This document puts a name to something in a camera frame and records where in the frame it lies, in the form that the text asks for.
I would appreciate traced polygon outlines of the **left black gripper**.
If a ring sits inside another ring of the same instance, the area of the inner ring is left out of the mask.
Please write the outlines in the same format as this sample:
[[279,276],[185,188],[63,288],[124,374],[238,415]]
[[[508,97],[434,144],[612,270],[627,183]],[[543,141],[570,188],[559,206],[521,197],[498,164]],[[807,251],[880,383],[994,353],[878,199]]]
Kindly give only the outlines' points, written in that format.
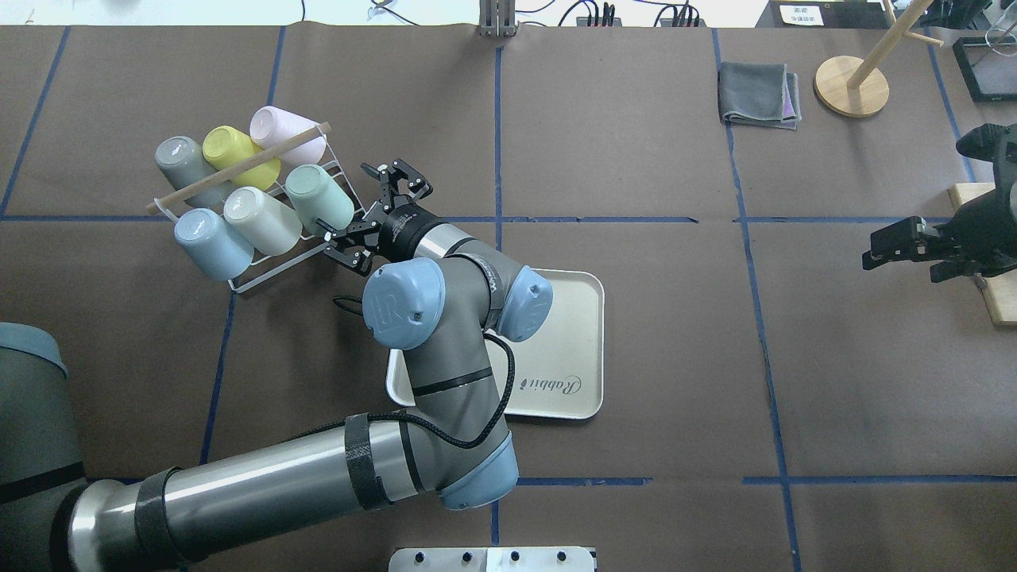
[[375,254],[391,263],[416,258],[423,236],[435,228],[435,215],[416,202],[427,198],[433,186],[427,178],[404,160],[392,165],[371,166],[361,163],[361,169],[381,185],[381,196],[371,203],[366,214],[385,214],[384,218],[352,222],[338,229],[317,218],[316,224],[326,231],[324,253],[342,267],[360,276],[372,272]]

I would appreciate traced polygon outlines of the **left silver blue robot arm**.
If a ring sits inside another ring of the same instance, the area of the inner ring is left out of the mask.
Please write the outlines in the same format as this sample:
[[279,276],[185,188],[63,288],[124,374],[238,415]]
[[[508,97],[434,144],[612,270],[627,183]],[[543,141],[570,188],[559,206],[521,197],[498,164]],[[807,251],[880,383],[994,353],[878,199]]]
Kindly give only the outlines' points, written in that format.
[[512,342],[540,330],[548,279],[422,209],[432,191],[395,160],[364,171],[378,201],[327,226],[334,259],[367,276],[361,314],[403,352],[414,406],[354,414],[280,444],[135,484],[89,482],[54,337],[2,325],[2,569],[178,570],[435,491],[450,510],[515,488],[504,413]]

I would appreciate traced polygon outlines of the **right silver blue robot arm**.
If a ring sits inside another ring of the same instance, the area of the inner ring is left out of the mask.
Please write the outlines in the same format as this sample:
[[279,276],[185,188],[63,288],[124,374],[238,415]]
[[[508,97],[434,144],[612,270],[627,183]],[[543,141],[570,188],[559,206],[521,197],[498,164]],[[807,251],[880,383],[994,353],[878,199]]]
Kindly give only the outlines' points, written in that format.
[[1016,265],[1016,134],[1014,126],[985,123],[960,137],[956,150],[992,164],[994,186],[963,203],[945,223],[911,216],[869,235],[865,271],[891,261],[933,261],[930,281],[955,276],[999,276]]

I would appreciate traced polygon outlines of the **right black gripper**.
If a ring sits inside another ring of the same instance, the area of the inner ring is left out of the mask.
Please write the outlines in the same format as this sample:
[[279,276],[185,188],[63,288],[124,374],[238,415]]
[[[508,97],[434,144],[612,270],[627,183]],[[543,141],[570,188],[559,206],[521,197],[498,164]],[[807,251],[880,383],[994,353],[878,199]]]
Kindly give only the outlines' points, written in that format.
[[891,261],[940,261],[930,267],[930,282],[955,276],[1001,276],[1016,268],[1016,226],[1002,217],[957,216],[930,225],[918,216],[904,218],[869,235],[862,268],[875,270]]

